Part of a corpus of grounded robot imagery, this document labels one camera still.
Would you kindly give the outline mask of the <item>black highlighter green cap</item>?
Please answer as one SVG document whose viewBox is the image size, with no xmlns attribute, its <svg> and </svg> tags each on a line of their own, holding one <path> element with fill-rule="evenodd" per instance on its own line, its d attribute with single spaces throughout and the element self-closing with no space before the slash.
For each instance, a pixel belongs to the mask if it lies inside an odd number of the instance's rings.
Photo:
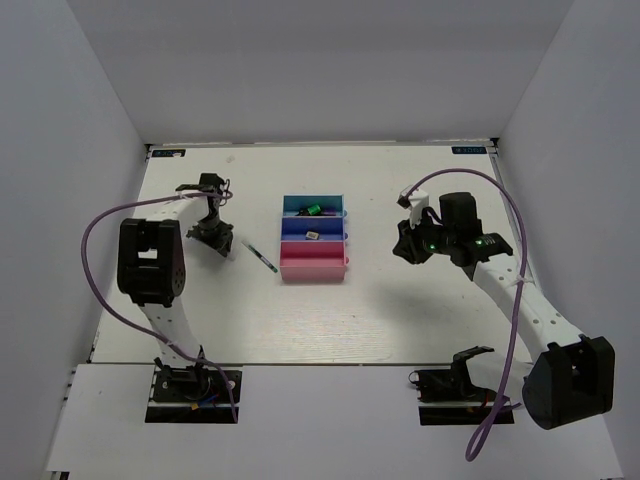
<svg viewBox="0 0 640 480">
<path fill-rule="evenodd" d="M 319 204 L 313 204 L 301 208 L 298 211 L 298 216 L 317 216 L 322 214 L 322 208 Z"/>
</svg>

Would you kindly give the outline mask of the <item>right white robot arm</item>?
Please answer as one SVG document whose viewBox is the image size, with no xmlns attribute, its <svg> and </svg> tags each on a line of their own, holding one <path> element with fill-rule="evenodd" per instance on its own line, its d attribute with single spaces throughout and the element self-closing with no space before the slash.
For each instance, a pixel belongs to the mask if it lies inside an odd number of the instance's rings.
<svg viewBox="0 0 640 480">
<path fill-rule="evenodd" d="M 614 350 L 569 322 L 468 192 L 408 188 L 390 214 L 289 197 L 249 225 L 210 343 L 229 363 L 419 364 L 426 403 L 502 390 L 552 429 L 607 412 Z"/>
</svg>

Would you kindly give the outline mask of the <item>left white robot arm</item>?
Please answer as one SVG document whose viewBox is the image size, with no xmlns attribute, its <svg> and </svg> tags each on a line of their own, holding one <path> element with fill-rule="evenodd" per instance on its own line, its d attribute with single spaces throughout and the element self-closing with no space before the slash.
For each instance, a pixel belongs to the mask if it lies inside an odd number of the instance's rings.
<svg viewBox="0 0 640 480">
<path fill-rule="evenodd" d="M 147 318 L 160 346 L 161 368 L 180 370 L 177 387 L 199 399 L 211 387 L 201 368 L 204 348 L 191 331 L 181 295 L 187 273 L 183 241 L 195 240 L 223 258 L 229 256 L 233 226 L 220 217 L 231 196 L 230 181 L 203 173 L 196 184 L 182 184 L 145 218 L 127 218 L 119 230 L 117 285 Z"/>
</svg>

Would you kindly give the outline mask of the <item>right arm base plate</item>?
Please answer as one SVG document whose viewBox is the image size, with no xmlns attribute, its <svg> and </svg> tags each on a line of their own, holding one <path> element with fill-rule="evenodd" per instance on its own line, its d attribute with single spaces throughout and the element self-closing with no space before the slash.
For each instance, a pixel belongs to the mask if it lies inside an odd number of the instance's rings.
<svg viewBox="0 0 640 480">
<path fill-rule="evenodd" d="M 475 346 L 455 353 L 447 366 L 411 371 L 407 379 L 418 393 L 420 425 L 479 426 L 488 417 L 496 392 L 472 382 L 468 363 L 494 352 L 491 347 Z"/>
</svg>

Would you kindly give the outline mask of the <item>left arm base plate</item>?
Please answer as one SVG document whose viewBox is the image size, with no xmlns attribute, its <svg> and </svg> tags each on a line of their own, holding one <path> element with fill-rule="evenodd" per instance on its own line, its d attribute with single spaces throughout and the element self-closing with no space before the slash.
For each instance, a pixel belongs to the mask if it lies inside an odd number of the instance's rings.
<svg viewBox="0 0 640 480">
<path fill-rule="evenodd" d="M 224 378 L 213 369 L 156 368 L 145 419 L 147 424 L 234 424 L 239 415 L 241 370 L 224 371 L 232 387 L 232 407 Z"/>
</svg>

